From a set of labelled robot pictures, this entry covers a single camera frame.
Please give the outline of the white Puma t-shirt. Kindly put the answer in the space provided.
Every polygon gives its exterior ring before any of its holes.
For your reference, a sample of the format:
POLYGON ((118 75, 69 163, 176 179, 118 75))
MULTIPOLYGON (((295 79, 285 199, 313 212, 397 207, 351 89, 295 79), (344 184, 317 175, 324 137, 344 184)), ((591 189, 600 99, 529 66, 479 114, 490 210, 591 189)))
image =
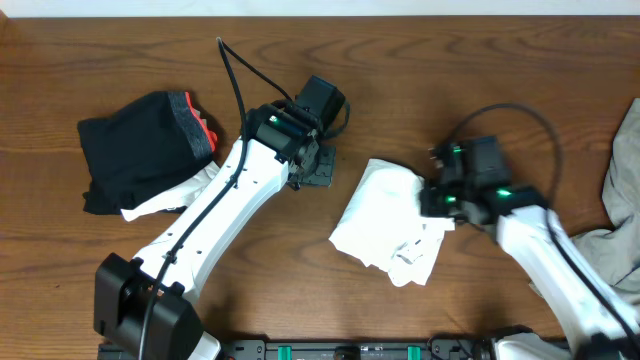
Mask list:
POLYGON ((396 287, 426 285, 445 234, 456 225, 451 218, 421 215, 424 185, 406 167, 370 159, 329 241, 385 272, 396 287))

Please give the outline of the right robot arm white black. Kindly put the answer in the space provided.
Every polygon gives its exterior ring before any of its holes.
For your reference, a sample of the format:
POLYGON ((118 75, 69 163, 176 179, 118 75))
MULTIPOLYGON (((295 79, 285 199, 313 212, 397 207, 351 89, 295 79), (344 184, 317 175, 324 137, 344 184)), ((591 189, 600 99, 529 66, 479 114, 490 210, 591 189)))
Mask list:
POLYGON ((495 359, 636 359, 639 313, 602 280, 576 249, 550 202, 515 185, 493 136, 439 145, 435 178, 420 193, 421 212, 476 226, 510 255, 556 316, 567 346, 534 333, 498 337, 495 359))

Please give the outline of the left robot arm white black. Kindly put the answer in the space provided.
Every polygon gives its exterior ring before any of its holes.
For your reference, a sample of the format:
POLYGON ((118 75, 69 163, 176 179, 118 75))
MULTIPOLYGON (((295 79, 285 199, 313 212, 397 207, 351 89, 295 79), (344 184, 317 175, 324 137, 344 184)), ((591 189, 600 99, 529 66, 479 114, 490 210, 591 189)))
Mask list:
POLYGON ((101 359, 215 359, 220 342, 195 305, 213 268, 256 211, 284 187, 328 187, 350 105, 312 76, 292 100, 248 111, 244 133, 182 215, 127 260, 109 254, 95 274, 94 329, 101 359))

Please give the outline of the white folded cloth under pile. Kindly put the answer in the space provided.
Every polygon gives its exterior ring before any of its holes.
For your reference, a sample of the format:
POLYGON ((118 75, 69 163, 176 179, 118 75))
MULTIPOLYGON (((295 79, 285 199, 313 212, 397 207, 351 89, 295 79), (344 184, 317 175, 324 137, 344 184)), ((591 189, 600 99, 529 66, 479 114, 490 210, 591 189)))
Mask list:
POLYGON ((125 221, 131 222, 141 216, 158 212, 177 211, 189 207, 219 171, 220 167, 212 161, 193 177, 152 197, 134 209, 122 209, 121 215, 125 221))

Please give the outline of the grey garment at right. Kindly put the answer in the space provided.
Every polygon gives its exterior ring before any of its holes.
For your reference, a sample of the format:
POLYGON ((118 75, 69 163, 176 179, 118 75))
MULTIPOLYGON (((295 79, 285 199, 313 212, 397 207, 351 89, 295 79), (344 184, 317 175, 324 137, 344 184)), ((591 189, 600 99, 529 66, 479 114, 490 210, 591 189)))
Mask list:
POLYGON ((596 273, 625 301, 639 306, 639 99, 611 140, 601 201, 611 223, 572 237, 596 273))

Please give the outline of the black folded garment orange trim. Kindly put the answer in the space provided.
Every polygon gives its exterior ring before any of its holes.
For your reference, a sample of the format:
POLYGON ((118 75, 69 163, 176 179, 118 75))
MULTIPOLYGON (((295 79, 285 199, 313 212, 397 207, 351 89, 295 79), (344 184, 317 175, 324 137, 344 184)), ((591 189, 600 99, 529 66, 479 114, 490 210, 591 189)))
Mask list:
POLYGON ((193 177, 218 142, 187 91, 151 92, 77 131, 91 176, 84 211, 94 215, 121 215, 193 177))

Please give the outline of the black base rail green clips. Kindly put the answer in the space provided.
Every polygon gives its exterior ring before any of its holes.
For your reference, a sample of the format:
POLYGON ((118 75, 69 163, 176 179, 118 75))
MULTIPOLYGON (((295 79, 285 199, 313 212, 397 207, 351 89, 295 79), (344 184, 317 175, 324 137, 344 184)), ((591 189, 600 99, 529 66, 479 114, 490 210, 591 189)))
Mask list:
POLYGON ((190 355, 219 360, 497 360, 492 340, 434 338, 424 342, 222 343, 206 334, 190 355))

